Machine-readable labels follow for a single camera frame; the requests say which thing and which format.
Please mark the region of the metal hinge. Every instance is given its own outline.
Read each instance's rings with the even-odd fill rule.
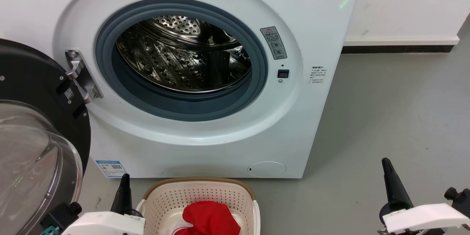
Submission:
[[[94,98],[103,98],[103,94],[96,85],[80,51],[68,50],[65,52],[65,57],[67,58],[67,63],[72,68],[72,70],[67,72],[67,75],[79,88],[85,104],[90,103]]]

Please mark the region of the floor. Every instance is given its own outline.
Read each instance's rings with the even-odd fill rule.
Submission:
[[[260,204],[262,235],[376,234],[383,157],[415,205],[470,188],[470,19],[459,36],[448,54],[341,56],[304,178],[243,180]],[[157,182],[131,180],[134,206]],[[84,211],[109,210],[118,185],[89,163]]]

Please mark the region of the basket rim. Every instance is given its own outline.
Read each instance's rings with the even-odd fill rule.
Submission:
[[[230,178],[218,178],[218,177],[182,177],[182,178],[170,178],[163,181],[160,181],[153,185],[151,188],[145,192],[143,196],[143,200],[147,200],[150,194],[157,189],[158,187],[166,184],[173,184],[173,183],[180,183],[180,182],[220,182],[220,183],[228,183],[228,184],[235,184],[243,187],[249,194],[252,200],[256,200],[255,194],[253,193],[252,189],[243,183],[242,181],[238,181],[235,179]]]

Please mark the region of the beige laundry basket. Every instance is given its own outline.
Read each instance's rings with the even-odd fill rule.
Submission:
[[[228,178],[174,178],[150,188],[136,210],[145,218],[144,235],[171,235],[194,202],[224,203],[241,227],[240,235],[260,235],[260,208],[244,183]]]

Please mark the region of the open washing machine door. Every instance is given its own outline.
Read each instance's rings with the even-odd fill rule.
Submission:
[[[40,221],[78,199],[90,123],[75,81],[55,61],[0,39],[0,225],[40,234]]]

